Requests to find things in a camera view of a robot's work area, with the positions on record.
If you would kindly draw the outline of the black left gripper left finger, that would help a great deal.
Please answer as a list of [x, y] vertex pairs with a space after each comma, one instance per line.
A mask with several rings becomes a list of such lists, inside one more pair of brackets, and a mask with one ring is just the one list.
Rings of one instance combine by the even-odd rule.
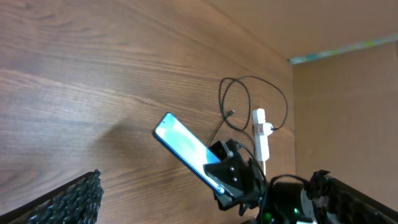
[[94, 170], [1, 215], [1, 223], [96, 223], [104, 190], [101, 172]]

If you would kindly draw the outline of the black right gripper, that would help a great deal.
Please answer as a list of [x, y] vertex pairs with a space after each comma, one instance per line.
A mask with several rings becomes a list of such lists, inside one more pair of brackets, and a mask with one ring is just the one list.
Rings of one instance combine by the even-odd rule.
[[239, 205], [239, 215], [242, 216], [246, 210], [261, 205], [267, 187], [262, 167], [254, 155], [250, 154], [249, 160], [244, 161], [239, 148], [213, 146], [213, 153], [220, 161], [204, 165], [204, 171], [224, 189], [223, 193], [214, 194], [218, 208], [227, 211]]

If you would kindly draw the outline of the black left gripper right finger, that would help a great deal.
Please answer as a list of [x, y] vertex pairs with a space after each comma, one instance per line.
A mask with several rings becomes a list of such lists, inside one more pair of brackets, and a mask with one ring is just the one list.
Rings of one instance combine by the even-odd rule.
[[332, 177], [314, 172], [306, 184], [317, 223], [397, 224], [397, 212]]

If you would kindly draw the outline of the Galaxy S24+ smartphone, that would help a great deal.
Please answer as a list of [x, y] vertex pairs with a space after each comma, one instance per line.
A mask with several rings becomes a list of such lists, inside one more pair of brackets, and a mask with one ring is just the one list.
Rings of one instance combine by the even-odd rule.
[[226, 193], [226, 187], [204, 170], [206, 165], [217, 164], [221, 160], [172, 113], [164, 114], [154, 128], [153, 136], [211, 190], [219, 195]]

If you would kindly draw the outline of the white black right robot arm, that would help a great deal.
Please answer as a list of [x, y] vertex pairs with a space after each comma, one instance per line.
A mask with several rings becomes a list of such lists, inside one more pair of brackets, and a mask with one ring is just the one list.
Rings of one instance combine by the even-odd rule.
[[224, 188], [223, 193], [214, 194], [218, 208], [227, 211], [238, 206], [241, 216], [248, 209], [258, 208], [257, 217], [247, 223], [313, 223], [301, 206], [301, 185], [268, 182], [258, 161], [252, 157], [245, 161], [240, 147], [224, 146], [222, 142], [210, 147], [219, 161], [205, 165], [204, 170]]

